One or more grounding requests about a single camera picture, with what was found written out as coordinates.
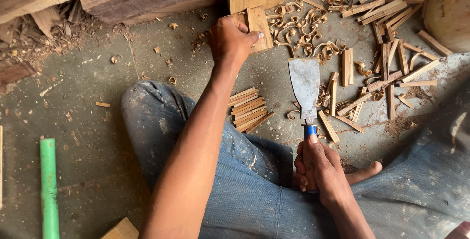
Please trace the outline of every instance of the dusty jeans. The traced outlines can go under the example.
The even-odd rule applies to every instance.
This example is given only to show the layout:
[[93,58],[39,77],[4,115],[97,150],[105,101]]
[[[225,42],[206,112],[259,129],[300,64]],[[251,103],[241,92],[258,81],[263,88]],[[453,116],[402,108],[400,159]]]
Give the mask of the dusty jeans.
[[[381,173],[351,186],[377,238],[443,238],[470,220],[470,83],[456,98]],[[195,105],[158,81],[137,82],[122,96],[150,189]],[[290,147],[226,123],[199,238],[339,237],[318,194],[289,188],[291,176]]]

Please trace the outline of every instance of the dusty floor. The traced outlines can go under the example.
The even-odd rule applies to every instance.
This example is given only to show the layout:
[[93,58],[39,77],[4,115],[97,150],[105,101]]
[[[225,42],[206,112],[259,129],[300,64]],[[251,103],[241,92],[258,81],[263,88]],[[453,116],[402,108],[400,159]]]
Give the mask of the dusty floor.
[[[153,80],[174,77],[181,91],[199,98],[213,61],[209,47],[202,46],[201,52],[194,55],[190,43],[219,16],[226,15],[224,12],[225,5],[208,7],[127,29],[95,21],[97,31],[85,37],[81,51],[76,48],[64,55],[49,56],[43,62],[41,76],[18,82],[14,92],[1,98],[1,111],[10,110],[10,115],[2,116],[0,121],[6,147],[1,238],[41,237],[38,145],[41,135],[56,139],[63,238],[98,238],[123,217],[140,227],[150,193],[132,154],[120,114],[120,96],[127,86],[142,78],[143,72]],[[201,21],[200,13],[208,14],[208,19]],[[328,21],[320,25],[319,32],[324,42],[344,39],[348,47],[354,48],[354,59],[365,62],[370,69],[376,41],[371,27],[358,25],[354,18],[342,19],[335,12],[328,14]],[[179,25],[176,30],[168,28],[172,22]],[[415,36],[421,28],[422,21],[414,16],[398,29],[398,36],[438,55]],[[124,32],[128,32],[128,41]],[[156,46],[160,47],[158,53],[154,51]],[[110,58],[116,54],[122,58],[112,64]],[[251,86],[259,88],[268,110],[273,109],[275,115],[269,120],[270,125],[264,123],[253,133],[295,148],[303,133],[299,119],[286,118],[286,113],[295,109],[287,68],[289,57],[286,47],[275,47],[272,52],[248,58],[233,92]],[[171,68],[166,64],[168,59],[172,61]],[[358,123],[366,129],[366,134],[357,133],[338,120],[330,120],[341,139],[336,149],[355,167],[367,166],[381,158],[386,164],[412,136],[414,129],[406,130],[411,121],[419,124],[431,120],[432,116],[426,114],[438,110],[446,102],[446,95],[466,79],[469,59],[469,54],[452,54],[442,58],[436,70],[421,75],[417,80],[436,79],[438,87],[414,89],[415,93],[429,96],[428,99],[411,97],[414,109],[399,104],[396,99],[398,119],[394,124],[387,120],[384,100],[368,101],[364,105]],[[393,63],[391,69],[397,68],[398,64]],[[332,71],[338,70],[335,56],[320,67],[322,84],[326,84]],[[355,85],[339,87],[338,101],[355,99],[363,82],[364,78],[356,72]],[[395,94],[407,90],[397,88]],[[111,107],[96,106],[100,99]],[[67,113],[72,117],[70,122]]]

